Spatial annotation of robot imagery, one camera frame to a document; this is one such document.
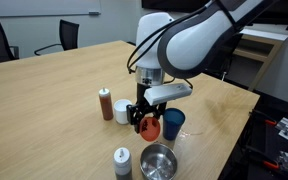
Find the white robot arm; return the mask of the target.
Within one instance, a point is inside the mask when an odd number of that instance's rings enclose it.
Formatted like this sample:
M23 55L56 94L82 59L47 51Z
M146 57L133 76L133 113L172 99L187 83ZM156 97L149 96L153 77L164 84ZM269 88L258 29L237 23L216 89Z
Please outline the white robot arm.
M129 123L138 126L149 113L158 118L168 101L190 95L190 86L168 84L164 76L187 80L202 73L228 39L277 1L210 0L178 19L166 12L143 16L127 62L137 83L137 102L127 107Z

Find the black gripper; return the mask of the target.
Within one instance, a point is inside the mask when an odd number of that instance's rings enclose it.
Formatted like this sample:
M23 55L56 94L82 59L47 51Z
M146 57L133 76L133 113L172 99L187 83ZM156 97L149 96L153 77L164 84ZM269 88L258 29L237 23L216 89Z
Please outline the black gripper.
M144 97L145 91L149 89L149 86L137 84L137 101L135 105L127 105L127 120L131 125L139 124L139 113L146 115L149 113L155 113L154 117L159 120L164 114L167 103L161 103L157 106L151 106Z

